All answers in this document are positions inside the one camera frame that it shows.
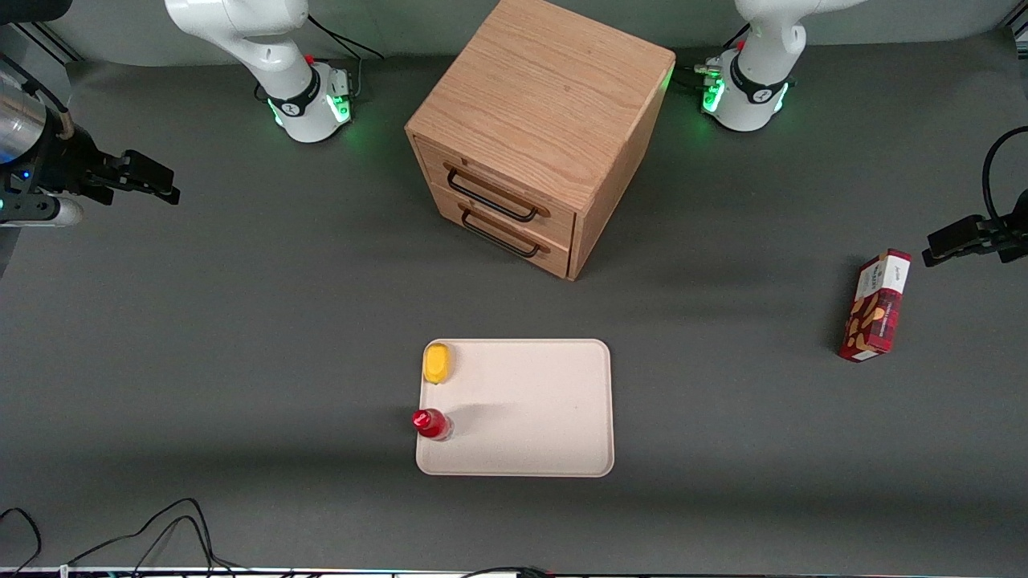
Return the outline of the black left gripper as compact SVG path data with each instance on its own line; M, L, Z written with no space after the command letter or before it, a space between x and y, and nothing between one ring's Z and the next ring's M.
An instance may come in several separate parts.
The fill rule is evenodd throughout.
M1001 249L998 247L1003 244L1003 237L993 220L974 214L929 234L928 249L921 254L923 263L926 267L937 267L954 258L995 252L1004 264L1026 257L1027 197L1025 189L1018 195L1013 211L1003 216L1009 240Z

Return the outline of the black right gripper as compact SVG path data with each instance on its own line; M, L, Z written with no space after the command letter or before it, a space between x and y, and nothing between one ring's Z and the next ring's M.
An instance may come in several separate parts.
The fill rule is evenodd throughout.
M84 129L58 136L61 120L47 107L31 115L39 136L31 157L31 193L80 195L95 202L113 202L114 189L152 195L166 204L180 204L181 191L173 186L172 169L143 153L103 153Z

